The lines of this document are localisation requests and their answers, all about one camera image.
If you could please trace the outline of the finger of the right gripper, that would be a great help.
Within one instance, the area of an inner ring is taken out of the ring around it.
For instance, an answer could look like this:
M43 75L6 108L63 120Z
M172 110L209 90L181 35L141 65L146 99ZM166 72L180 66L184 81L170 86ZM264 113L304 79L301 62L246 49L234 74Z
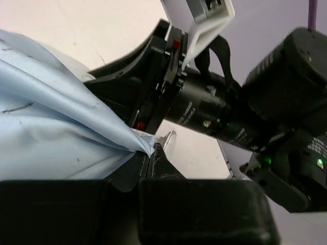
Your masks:
M127 83L136 78L141 84L158 81L158 36L152 35L131 53L89 72L92 80L84 84Z
M84 85L110 107L128 126L135 122L135 109L143 82L136 77L120 77L111 80L98 78Z

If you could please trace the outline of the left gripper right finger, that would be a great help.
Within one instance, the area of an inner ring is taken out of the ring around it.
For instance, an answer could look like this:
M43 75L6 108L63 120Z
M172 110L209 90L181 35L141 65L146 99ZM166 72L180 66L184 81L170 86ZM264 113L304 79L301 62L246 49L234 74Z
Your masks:
M268 200L251 181L186 179L155 145L138 184L142 244L280 244Z

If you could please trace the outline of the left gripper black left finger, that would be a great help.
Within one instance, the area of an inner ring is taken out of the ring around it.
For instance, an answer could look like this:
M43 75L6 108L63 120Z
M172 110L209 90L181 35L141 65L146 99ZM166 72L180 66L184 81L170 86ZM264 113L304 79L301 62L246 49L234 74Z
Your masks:
M149 158L135 153L103 180L1 182L1 244L98 244L106 214L135 191Z

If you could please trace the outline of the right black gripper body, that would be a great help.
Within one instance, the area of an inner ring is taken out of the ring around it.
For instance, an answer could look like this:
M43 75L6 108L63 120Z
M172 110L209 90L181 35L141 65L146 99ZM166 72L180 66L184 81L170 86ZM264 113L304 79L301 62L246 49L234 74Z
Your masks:
M187 35L161 20L138 51L141 90L127 119L129 126L154 133L162 120L255 150L255 115L241 98L230 69L230 48L217 37L181 69Z

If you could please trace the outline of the light blue pillowcase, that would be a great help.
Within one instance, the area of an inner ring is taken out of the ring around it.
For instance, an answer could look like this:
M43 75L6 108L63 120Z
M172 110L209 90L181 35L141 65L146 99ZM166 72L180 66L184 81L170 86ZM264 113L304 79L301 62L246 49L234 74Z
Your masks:
M104 179L154 142L44 46L1 30L1 180Z

